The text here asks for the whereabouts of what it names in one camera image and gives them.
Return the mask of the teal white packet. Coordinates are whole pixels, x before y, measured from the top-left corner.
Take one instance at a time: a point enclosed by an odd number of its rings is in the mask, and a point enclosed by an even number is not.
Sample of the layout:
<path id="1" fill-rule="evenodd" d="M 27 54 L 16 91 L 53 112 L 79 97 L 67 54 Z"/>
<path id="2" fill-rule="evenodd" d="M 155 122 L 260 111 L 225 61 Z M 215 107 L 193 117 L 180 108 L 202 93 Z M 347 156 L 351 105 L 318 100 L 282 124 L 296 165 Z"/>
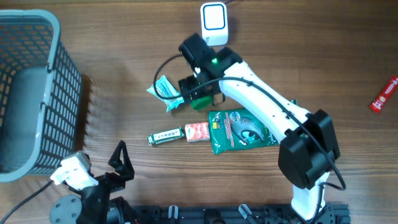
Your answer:
<path id="1" fill-rule="evenodd" d="M 162 75 L 155 83 L 156 85 L 156 89 L 157 92 L 166 98 L 170 98 L 173 96 L 178 96 L 180 95 L 180 93 L 176 90 L 176 88 L 170 83 L 170 81 L 166 78 L 165 75 Z M 146 90 L 147 92 L 149 92 L 150 94 L 156 96 L 158 99 L 160 99 L 161 101 L 163 101 L 166 106 L 166 112 L 168 113 L 169 111 L 178 108 L 179 105 L 181 105 L 182 103 L 184 103 L 184 99 L 182 97 L 179 98 L 175 98 L 175 99 L 171 99 L 171 100 L 167 100 L 167 99 L 163 99 L 160 98 L 155 90 L 154 90 L 154 86 L 152 85 L 150 88 L 148 88 Z"/>

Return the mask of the green cap white bottle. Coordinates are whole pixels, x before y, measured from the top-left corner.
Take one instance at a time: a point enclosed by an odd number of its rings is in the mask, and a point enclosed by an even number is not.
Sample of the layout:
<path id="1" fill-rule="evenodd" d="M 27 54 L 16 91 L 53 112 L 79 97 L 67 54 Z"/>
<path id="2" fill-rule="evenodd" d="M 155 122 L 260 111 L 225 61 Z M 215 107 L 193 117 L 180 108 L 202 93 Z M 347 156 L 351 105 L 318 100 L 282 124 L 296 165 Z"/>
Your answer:
<path id="1" fill-rule="evenodd" d="M 202 110 L 210 105 L 213 101 L 212 96 L 204 96 L 192 101 L 191 106 L 194 110 Z"/>

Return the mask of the green white candy bar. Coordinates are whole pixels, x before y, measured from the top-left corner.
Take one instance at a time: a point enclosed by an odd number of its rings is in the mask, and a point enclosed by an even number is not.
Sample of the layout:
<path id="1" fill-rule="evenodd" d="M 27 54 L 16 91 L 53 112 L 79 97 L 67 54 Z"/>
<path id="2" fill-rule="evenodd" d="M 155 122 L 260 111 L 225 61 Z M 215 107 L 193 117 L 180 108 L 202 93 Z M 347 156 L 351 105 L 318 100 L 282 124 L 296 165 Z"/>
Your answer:
<path id="1" fill-rule="evenodd" d="M 166 131 L 161 131 L 158 133 L 151 134 L 150 136 L 147 137 L 147 141 L 148 141 L 149 145 L 158 145 L 158 144 L 162 144 L 164 142 L 181 139 L 184 136 L 185 135 L 184 135 L 182 128 L 178 127 L 178 128 L 169 129 Z"/>

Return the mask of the orange white small box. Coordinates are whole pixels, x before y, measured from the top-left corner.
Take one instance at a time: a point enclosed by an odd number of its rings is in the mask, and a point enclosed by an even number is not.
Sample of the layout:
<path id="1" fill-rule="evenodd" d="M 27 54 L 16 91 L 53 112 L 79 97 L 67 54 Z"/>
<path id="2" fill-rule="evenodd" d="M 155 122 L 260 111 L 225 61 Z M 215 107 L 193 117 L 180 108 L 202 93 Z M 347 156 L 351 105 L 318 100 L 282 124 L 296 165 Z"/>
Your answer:
<path id="1" fill-rule="evenodd" d="M 188 142 L 210 140 L 210 131 L 208 122 L 192 123 L 185 125 L 185 135 Z"/>

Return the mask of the green 3M gloves packet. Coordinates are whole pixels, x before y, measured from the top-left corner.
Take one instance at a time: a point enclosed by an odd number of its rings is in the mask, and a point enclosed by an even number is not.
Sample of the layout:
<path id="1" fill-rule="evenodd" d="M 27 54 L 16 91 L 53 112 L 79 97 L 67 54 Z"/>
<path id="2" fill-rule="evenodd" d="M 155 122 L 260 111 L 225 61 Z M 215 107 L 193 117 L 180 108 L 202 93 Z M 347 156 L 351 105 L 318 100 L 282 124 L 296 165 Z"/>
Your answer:
<path id="1" fill-rule="evenodd" d="M 246 108 L 208 113 L 212 151 L 240 151 L 277 146 L 274 135 Z"/>

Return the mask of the red Nescafe sachet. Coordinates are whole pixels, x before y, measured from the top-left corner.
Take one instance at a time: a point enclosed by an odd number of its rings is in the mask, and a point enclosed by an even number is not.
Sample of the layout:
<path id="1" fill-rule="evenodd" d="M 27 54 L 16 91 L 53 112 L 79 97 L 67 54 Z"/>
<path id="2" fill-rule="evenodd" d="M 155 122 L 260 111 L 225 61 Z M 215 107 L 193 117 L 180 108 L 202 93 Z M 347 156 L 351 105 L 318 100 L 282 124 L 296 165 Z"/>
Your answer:
<path id="1" fill-rule="evenodd" d="M 397 76 L 393 76 L 389 79 L 388 83 L 376 99 L 369 105 L 369 108 L 375 112 L 380 113 L 383 106 L 387 103 L 388 99 L 397 89 Z"/>

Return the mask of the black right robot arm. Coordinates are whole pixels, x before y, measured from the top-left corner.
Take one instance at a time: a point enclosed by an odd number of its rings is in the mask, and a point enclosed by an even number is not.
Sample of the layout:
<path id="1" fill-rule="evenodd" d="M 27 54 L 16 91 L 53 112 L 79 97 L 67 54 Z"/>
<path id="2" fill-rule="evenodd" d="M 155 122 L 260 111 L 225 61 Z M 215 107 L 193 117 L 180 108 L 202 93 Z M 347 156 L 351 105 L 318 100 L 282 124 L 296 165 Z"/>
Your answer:
<path id="1" fill-rule="evenodd" d="M 280 144 L 278 166 L 293 185 L 292 209 L 315 223 L 325 206 L 324 189 L 333 186 L 327 181 L 330 172 L 342 178 L 335 165 L 340 150 L 331 117 L 286 100 L 228 47 L 215 51 L 193 34 L 178 50 L 193 71 L 187 81 L 194 82 L 180 87 L 182 96 L 193 101 L 222 93 L 254 115 Z"/>

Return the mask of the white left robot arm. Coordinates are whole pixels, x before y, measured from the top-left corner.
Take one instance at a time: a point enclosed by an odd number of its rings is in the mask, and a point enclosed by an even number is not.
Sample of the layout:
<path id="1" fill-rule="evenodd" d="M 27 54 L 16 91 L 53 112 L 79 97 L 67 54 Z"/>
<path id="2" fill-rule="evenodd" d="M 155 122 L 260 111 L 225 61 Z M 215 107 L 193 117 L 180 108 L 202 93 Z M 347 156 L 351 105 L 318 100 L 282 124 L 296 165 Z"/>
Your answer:
<path id="1" fill-rule="evenodd" d="M 134 169 L 126 143 L 119 141 L 108 164 L 114 172 L 95 177 L 91 173 L 90 158 L 83 151 L 62 159 L 50 176 L 56 185 L 68 186 L 70 195 L 58 199 L 51 208 L 50 222 L 61 223 L 140 223 L 137 212 L 123 197 L 110 198 L 125 189 L 134 178 Z"/>

